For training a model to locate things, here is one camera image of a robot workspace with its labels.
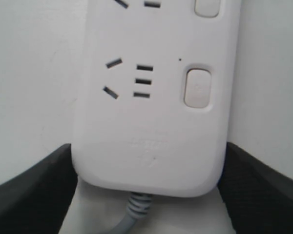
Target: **white button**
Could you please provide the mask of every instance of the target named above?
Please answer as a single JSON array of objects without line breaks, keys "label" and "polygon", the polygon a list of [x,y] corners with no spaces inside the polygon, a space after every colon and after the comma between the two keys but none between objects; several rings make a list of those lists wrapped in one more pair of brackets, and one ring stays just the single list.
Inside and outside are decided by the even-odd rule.
[{"label": "white button", "polygon": [[220,0],[196,0],[195,12],[199,16],[216,17],[220,9]]},{"label": "white button", "polygon": [[188,72],[185,104],[193,108],[204,108],[209,104],[211,75],[208,71],[193,69]]}]

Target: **white power strip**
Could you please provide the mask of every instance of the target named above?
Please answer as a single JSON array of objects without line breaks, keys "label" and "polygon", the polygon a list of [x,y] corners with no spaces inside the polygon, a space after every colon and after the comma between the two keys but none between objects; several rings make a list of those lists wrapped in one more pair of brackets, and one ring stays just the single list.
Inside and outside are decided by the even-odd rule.
[{"label": "white power strip", "polygon": [[191,197],[223,168],[240,0],[89,1],[74,166],[88,183]]}]

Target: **gray cable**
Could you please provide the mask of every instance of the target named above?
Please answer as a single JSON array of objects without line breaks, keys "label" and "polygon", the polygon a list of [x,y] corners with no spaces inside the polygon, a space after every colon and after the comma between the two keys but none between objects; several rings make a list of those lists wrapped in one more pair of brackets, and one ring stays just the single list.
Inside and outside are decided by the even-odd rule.
[{"label": "gray cable", "polygon": [[124,216],[123,220],[106,234],[129,233],[136,222],[147,215],[151,203],[152,195],[131,193],[126,208],[126,215]]}]

